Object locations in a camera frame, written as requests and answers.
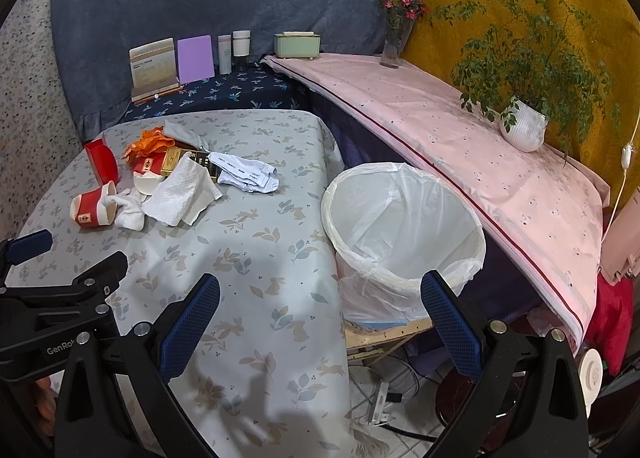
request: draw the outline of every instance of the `potted plant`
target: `potted plant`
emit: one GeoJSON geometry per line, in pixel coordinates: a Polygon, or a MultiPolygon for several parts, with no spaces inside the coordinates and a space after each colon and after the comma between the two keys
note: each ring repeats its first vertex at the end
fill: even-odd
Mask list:
{"type": "MultiPolygon", "coordinates": [[[[587,30],[593,14],[559,0],[566,16],[555,21],[545,0],[489,1],[505,8],[508,19],[500,25],[489,19],[484,35],[462,46],[451,78],[462,91],[463,108],[472,112],[479,104],[490,121],[498,116],[503,136],[525,152],[542,145],[549,121],[559,125],[565,156],[573,128],[583,142],[595,112],[610,114],[620,127],[620,106],[609,102],[611,78],[604,62],[592,68],[566,33],[571,21],[587,30]]],[[[432,26],[434,19],[452,25],[476,16],[488,19],[477,0],[440,5],[429,19],[432,26]]]]}
{"type": "Polygon", "coordinates": [[[429,9],[416,0],[378,0],[386,13],[385,48],[380,64],[387,68],[400,65],[400,54],[409,38],[416,19],[427,14],[429,9]]]}

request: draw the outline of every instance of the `dark red trim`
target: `dark red trim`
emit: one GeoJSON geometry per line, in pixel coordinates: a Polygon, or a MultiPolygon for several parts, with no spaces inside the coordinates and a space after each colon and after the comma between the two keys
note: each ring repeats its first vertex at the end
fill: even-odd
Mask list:
{"type": "MultiPolygon", "coordinates": [[[[271,59],[271,62],[273,62],[274,64],[277,64],[278,66],[280,66],[281,68],[285,69],[285,70],[290,70],[289,68],[287,68],[286,66],[283,66],[282,64],[279,64],[278,62],[275,62],[273,59],[271,59]]],[[[304,78],[305,80],[307,80],[308,82],[315,84],[317,86],[321,86],[320,84],[318,84],[316,81],[311,80],[310,78],[307,78],[304,75],[300,75],[300,73],[296,73],[297,76],[300,76],[301,78],[304,78]]],[[[391,131],[389,131],[386,127],[380,125],[377,121],[373,120],[373,118],[369,117],[368,115],[366,115],[365,113],[363,113],[361,110],[359,110],[357,107],[354,107],[353,105],[351,105],[349,102],[347,102],[345,99],[341,98],[340,96],[338,96],[337,94],[335,94],[333,91],[331,91],[330,89],[325,88],[324,86],[321,86],[322,89],[324,89],[324,91],[331,93],[335,98],[337,98],[338,100],[340,100],[341,102],[343,102],[344,104],[348,105],[350,108],[352,108],[354,111],[356,111],[358,114],[360,114],[361,116],[363,116],[364,118],[366,118],[367,120],[369,120],[370,122],[372,122],[373,124],[375,124],[375,126],[379,127],[380,129],[382,129],[383,131],[385,131],[387,134],[391,135],[393,138],[395,138],[397,141],[399,141],[402,145],[404,145],[407,149],[409,149],[411,152],[413,152],[415,155],[417,155],[421,160],[423,160],[425,163],[427,163],[427,165],[429,165],[431,168],[433,168],[434,170],[436,170],[439,174],[441,174],[449,183],[451,183],[456,189],[458,189],[460,191],[460,193],[462,193],[463,196],[466,197],[466,199],[468,199],[471,203],[473,203],[473,205],[476,207],[476,209],[478,211],[480,211],[482,213],[482,215],[496,228],[496,230],[500,231],[500,233],[511,243],[511,245],[515,248],[518,249],[518,251],[524,256],[524,258],[529,261],[529,263],[531,264],[531,266],[533,266],[533,268],[536,269],[536,271],[540,274],[540,276],[542,276],[542,278],[546,281],[546,283],[553,289],[554,292],[556,292],[556,295],[560,298],[560,300],[562,301],[562,304],[564,304],[564,306],[567,308],[567,310],[569,310],[573,316],[575,317],[575,319],[578,321],[578,324],[580,325],[580,328],[582,328],[582,336],[584,336],[584,326],[582,325],[582,322],[580,321],[580,317],[577,316],[577,314],[571,310],[571,308],[569,307],[569,305],[567,304],[567,302],[564,300],[564,297],[562,297],[562,295],[558,292],[558,289],[556,289],[556,287],[553,285],[553,283],[551,282],[551,280],[540,270],[540,267],[538,267],[538,265],[529,257],[529,255],[519,246],[517,245],[508,235],[506,232],[504,232],[504,230],[500,227],[500,225],[498,225],[491,216],[489,216],[474,200],[471,199],[471,197],[469,197],[467,195],[467,193],[457,184],[455,183],[455,181],[453,181],[451,178],[449,178],[444,172],[442,172],[440,169],[438,169],[433,163],[431,163],[429,160],[427,160],[427,158],[425,158],[422,154],[420,154],[419,152],[417,152],[413,147],[411,147],[409,144],[407,144],[407,142],[405,142],[403,139],[399,138],[398,136],[396,136],[394,133],[392,133],[391,131]]]]}

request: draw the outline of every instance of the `speckled wall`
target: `speckled wall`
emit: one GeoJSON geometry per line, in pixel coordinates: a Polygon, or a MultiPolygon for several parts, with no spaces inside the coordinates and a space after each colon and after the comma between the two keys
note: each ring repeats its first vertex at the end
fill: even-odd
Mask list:
{"type": "Polygon", "coordinates": [[[0,239],[14,235],[81,149],[53,52],[50,0],[18,0],[0,28],[0,239]]]}

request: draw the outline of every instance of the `flower bouquet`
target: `flower bouquet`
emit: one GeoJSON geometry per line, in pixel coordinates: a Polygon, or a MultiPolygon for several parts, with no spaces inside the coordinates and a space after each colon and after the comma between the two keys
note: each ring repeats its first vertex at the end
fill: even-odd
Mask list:
{"type": "Polygon", "coordinates": [[[400,65],[400,54],[416,19],[428,14],[429,9],[417,0],[378,1],[386,13],[385,48],[380,64],[387,68],[397,68],[400,65]]]}

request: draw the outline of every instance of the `blue gripper pad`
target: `blue gripper pad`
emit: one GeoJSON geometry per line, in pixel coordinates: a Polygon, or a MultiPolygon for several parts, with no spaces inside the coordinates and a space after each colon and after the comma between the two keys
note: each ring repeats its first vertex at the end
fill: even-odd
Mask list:
{"type": "Polygon", "coordinates": [[[14,239],[6,251],[6,260],[10,264],[20,264],[48,252],[53,245],[49,231],[38,231],[14,239]]]}
{"type": "Polygon", "coordinates": [[[426,273],[420,284],[420,298],[460,375],[477,380],[482,374],[482,346],[465,318],[449,297],[453,294],[440,274],[426,273]]]}
{"type": "Polygon", "coordinates": [[[187,367],[200,338],[220,304],[220,284],[205,274],[196,295],[169,330],[159,348],[158,374],[165,384],[179,377],[187,367]]]}

